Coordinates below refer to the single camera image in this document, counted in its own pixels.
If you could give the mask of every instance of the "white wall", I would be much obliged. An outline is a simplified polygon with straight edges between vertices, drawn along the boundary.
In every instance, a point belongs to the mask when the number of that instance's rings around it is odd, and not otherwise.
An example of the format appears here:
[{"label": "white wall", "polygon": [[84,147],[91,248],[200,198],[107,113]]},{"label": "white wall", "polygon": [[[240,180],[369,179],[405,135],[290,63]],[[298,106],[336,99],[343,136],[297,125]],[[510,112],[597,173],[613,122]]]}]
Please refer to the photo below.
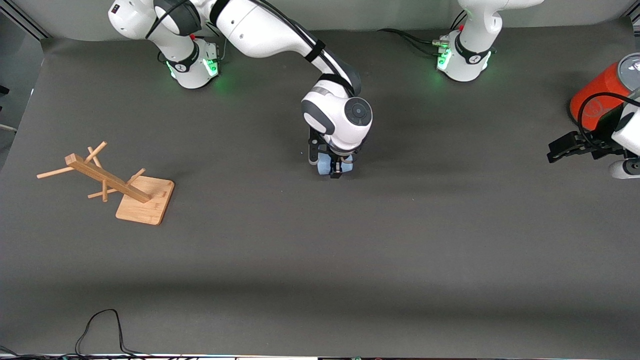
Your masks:
[{"label": "white wall", "polygon": [[[122,37],[106,12],[113,0],[14,0],[55,37],[113,40]],[[508,27],[594,24],[619,17],[634,0],[546,0],[503,12]],[[371,30],[446,28],[460,12],[455,0],[272,0],[308,29]]]}]

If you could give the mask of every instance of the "wooden base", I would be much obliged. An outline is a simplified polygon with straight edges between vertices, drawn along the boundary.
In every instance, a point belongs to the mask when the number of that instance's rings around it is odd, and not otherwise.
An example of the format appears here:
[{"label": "wooden base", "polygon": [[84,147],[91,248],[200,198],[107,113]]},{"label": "wooden base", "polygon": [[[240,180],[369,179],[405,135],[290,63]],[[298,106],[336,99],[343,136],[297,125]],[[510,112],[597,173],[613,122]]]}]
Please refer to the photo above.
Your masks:
[{"label": "wooden base", "polygon": [[121,220],[160,225],[175,186],[173,181],[140,176],[131,185],[151,195],[151,200],[143,204],[128,195],[123,195],[116,217]]}]

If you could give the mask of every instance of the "dark gray tabletop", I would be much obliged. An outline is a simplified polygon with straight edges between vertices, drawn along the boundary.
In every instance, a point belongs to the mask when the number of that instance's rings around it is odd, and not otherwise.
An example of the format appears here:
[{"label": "dark gray tabletop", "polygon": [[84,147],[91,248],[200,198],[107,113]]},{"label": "dark gray tabletop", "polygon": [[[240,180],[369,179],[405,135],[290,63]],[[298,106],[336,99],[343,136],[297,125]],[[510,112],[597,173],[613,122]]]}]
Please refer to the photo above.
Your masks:
[{"label": "dark gray tabletop", "polygon": [[[637,359],[640,185],[545,157],[568,99],[633,52],[629,20],[506,29],[473,83],[393,34],[318,35],[374,108],[338,181],[306,160],[318,73],[296,54],[229,47],[185,90],[150,42],[46,43],[0,174],[0,343],[68,352],[115,307],[144,352]],[[117,220],[81,174],[36,179],[103,140],[116,175],[176,182],[162,225]],[[112,318],[84,351],[118,352]]]}]

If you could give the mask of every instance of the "wooden mug tree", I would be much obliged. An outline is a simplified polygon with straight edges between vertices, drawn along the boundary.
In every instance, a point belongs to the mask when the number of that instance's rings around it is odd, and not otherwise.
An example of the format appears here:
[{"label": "wooden mug tree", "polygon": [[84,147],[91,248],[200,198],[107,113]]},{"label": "wooden mug tree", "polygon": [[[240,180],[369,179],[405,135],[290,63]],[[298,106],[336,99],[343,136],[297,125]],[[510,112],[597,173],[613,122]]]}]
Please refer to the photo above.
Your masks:
[{"label": "wooden mug tree", "polygon": [[110,193],[123,193],[122,201],[116,212],[117,218],[159,225],[162,222],[167,205],[169,205],[169,199],[175,186],[173,181],[141,176],[145,172],[144,168],[128,181],[123,181],[102,168],[97,155],[105,146],[107,146],[107,143],[102,142],[95,150],[92,147],[88,147],[89,156],[86,159],[83,159],[78,154],[71,154],[65,158],[67,167],[39,174],[38,178],[42,179],[77,170],[102,184],[102,191],[89,195],[89,199],[102,196],[102,201],[107,202]]}]

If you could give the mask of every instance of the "orange container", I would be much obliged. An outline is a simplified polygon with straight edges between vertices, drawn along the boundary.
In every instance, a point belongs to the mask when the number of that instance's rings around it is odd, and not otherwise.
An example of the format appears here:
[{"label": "orange container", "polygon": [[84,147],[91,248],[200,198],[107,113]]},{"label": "orange container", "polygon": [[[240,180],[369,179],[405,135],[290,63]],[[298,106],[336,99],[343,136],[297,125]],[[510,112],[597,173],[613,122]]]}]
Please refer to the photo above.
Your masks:
[{"label": "orange container", "polygon": [[[578,112],[582,103],[591,95],[598,92],[613,92],[628,96],[636,88],[640,87],[640,53],[630,54],[618,63],[611,64],[597,78],[585,86],[573,99],[571,99],[571,115],[578,121]],[[582,115],[582,125],[585,129],[594,130],[598,121],[609,111],[615,109],[622,100],[613,97],[601,96],[587,103]]]}]

